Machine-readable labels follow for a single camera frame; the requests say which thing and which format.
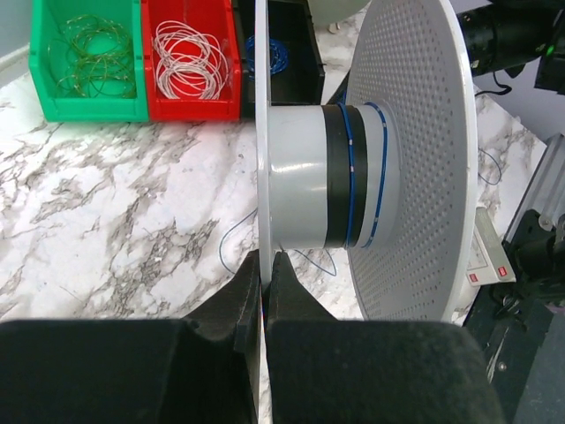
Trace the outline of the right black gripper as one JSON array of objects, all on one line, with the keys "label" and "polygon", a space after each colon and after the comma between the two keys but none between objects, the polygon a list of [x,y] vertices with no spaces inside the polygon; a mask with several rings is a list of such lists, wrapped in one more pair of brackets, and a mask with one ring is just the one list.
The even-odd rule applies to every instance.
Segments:
[{"label": "right black gripper", "polygon": [[534,87],[564,94],[564,2],[491,1],[457,19],[474,77],[517,77],[538,61]]}]

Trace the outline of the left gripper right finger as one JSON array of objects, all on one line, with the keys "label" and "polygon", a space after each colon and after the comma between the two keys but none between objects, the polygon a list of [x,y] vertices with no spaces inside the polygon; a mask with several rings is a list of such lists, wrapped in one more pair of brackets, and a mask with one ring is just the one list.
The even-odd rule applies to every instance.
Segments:
[{"label": "left gripper right finger", "polygon": [[502,423],[482,351],[443,322],[340,321],[279,253],[266,290],[275,423]]}]

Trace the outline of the black plastic bin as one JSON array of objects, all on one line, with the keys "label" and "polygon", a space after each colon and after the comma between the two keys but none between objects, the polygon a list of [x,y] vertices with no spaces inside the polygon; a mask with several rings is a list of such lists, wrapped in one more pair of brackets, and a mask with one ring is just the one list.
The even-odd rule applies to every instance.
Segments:
[{"label": "black plastic bin", "polygon": [[[275,106],[320,103],[325,71],[306,1],[269,1],[271,103]],[[242,66],[241,118],[255,114],[255,2],[232,3]]]}]

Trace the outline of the grey plastic cable spool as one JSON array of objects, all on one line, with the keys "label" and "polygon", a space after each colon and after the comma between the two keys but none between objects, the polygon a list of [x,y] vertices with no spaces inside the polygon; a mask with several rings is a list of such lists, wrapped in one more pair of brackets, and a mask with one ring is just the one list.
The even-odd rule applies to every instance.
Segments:
[{"label": "grey plastic cable spool", "polygon": [[289,256],[337,320],[452,324],[471,250],[477,119],[447,1],[373,1],[343,103],[271,103],[255,4],[260,278]]}]

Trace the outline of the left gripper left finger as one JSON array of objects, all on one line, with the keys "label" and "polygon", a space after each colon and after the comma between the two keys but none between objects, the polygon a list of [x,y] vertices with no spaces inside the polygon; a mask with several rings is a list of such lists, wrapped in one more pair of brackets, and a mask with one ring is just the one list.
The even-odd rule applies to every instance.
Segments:
[{"label": "left gripper left finger", "polygon": [[182,318],[1,326],[4,423],[254,423],[259,255]]}]

